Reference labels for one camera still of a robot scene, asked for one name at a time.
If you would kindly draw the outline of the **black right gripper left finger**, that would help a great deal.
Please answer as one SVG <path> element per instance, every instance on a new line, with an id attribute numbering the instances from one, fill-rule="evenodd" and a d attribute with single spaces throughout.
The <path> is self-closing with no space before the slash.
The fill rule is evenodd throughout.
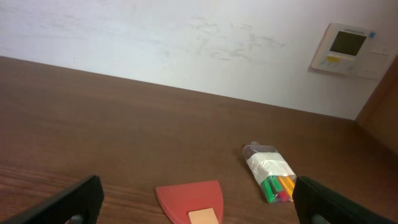
<path id="1" fill-rule="evenodd" d="M 100 177 L 92 175 L 3 222 L 96 224 L 103 200 Z"/>

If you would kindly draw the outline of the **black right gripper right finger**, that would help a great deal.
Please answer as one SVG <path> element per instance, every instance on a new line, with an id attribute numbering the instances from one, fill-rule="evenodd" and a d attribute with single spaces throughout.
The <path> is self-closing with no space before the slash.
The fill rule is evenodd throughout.
<path id="1" fill-rule="evenodd" d="M 293 200 L 301 224 L 395 224 L 306 176 L 297 177 Z"/>

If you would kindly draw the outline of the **clear case of screwdrivers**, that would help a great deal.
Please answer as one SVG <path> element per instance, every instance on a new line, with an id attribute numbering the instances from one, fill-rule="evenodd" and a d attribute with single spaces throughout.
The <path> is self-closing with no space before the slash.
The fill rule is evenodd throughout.
<path id="1" fill-rule="evenodd" d="M 274 146 L 253 141 L 242 154 L 267 203 L 293 201 L 297 176 Z"/>

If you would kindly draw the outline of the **orange scraper with wooden handle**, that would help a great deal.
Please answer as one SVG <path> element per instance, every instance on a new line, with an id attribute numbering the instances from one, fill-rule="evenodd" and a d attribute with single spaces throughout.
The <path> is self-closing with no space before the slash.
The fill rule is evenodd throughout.
<path id="1" fill-rule="evenodd" d="M 223 193 L 217 180 L 156 187 L 155 192 L 173 224 L 223 222 Z"/>

